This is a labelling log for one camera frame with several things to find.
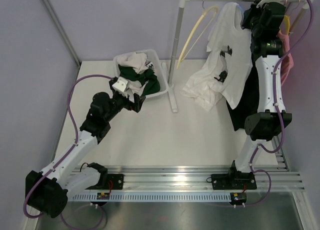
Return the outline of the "green and white t shirt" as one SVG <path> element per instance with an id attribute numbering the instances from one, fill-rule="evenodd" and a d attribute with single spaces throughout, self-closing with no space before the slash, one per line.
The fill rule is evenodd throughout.
<path id="1" fill-rule="evenodd" d="M 139 96 L 156 94 L 161 90 L 155 65 L 144 52 L 121 55 L 116 60 L 119 76 L 129 82 L 129 88 Z"/>

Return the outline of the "white printed t shirt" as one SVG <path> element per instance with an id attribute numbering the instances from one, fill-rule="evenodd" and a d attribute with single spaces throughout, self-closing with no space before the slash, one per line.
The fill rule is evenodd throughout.
<path id="1" fill-rule="evenodd" d="M 202 68 L 190 76 L 181 94 L 210 111 L 222 98 L 232 109 L 240 103 L 252 69 L 251 32 L 241 27 L 243 11 L 226 3 L 209 34 L 209 53 Z"/>

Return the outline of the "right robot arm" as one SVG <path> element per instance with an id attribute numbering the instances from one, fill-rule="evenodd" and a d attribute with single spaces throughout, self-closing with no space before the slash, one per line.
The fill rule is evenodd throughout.
<path id="1" fill-rule="evenodd" d="M 281 63 L 284 59 L 283 42 L 279 38 L 285 6 L 279 2 L 255 0 L 244 12 L 242 28 L 251 31 L 251 56 L 257 69 L 259 102 L 257 112 L 244 122 L 247 135 L 243 148 L 232 162 L 222 186 L 227 190 L 255 190 L 253 165 L 273 137 L 284 132 L 292 121 L 286 112 L 281 90 Z"/>

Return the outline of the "black t shirt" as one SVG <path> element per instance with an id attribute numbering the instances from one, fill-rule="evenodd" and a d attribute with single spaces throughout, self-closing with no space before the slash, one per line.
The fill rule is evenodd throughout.
<path id="1" fill-rule="evenodd" d="M 235 131 L 244 129 L 246 118 L 258 110 L 258 72 L 250 45 L 250 31 L 233 27 L 222 49 L 224 57 L 220 58 L 226 72 L 223 96 Z"/>

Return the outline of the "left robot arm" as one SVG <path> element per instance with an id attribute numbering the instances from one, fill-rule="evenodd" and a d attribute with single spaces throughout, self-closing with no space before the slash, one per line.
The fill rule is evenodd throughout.
<path id="1" fill-rule="evenodd" d="M 75 138 L 70 146 L 41 171 L 32 170 L 26 176 L 23 213 L 27 218 L 34 218 L 27 207 L 56 218 L 72 197 L 87 188 L 103 189 L 108 184 L 108 169 L 95 162 L 74 176 L 70 174 L 107 135 L 110 122 L 118 113 L 123 109 L 138 113 L 146 99 L 137 93 L 129 95 L 129 82 L 123 77 L 110 77 L 109 87 L 112 96 L 106 92 L 93 96 L 84 122 L 74 127 Z"/>

